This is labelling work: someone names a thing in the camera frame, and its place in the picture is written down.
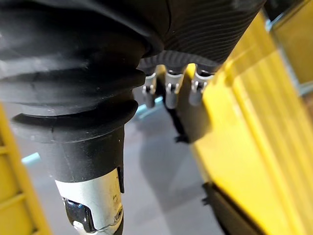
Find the black plastic part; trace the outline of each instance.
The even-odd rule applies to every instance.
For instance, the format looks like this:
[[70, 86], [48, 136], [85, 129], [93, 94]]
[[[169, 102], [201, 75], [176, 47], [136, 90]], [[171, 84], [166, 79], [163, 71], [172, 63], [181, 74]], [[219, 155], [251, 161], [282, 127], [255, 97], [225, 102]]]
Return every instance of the black plastic part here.
[[114, 235], [122, 235], [123, 234], [123, 227], [124, 227], [124, 217], [122, 218], [122, 222], [119, 225], [118, 229], [114, 233]]
[[227, 235], [265, 235], [256, 223], [248, 217], [226, 194], [214, 184], [204, 184], [209, 204], [221, 227]]
[[267, 0], [264, 4], [265, 12], [271, 21], [274, 21], [278, 16], [286, 13], [293, 6], [303, 0]]
[[55, 180], [74, 183], [123, 169], [123, 146], [124, 126], [87, 141], [38, 143], [38, 150]]
[[93, 233], [96, 231], [92, 220], [91, 210], [88, 207], [66, 198], [63, 198], [63, 201], [68, 220], [72, 225], [74, 225], [74, 221], [77, 221], [84, 226], [84, 230], [87, 233]]

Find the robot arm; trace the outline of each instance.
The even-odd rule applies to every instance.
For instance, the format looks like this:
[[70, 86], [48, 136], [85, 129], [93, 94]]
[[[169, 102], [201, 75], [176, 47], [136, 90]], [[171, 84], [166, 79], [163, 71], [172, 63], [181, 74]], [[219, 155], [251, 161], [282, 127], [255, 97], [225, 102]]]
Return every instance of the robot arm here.
[[[132, 88], [164, 64], [166, 104], [175, 108], [184, 68], [196, 63], [190, 102], [197, 104], [197, 92], [263, 4], [0, 0], [0, 100], [23, 106], [13, 130], [38, 142], [81, 234], [122, 234], [124, 124], [137, 108]], [[147, 84], [150, 93], [154, 83]]]

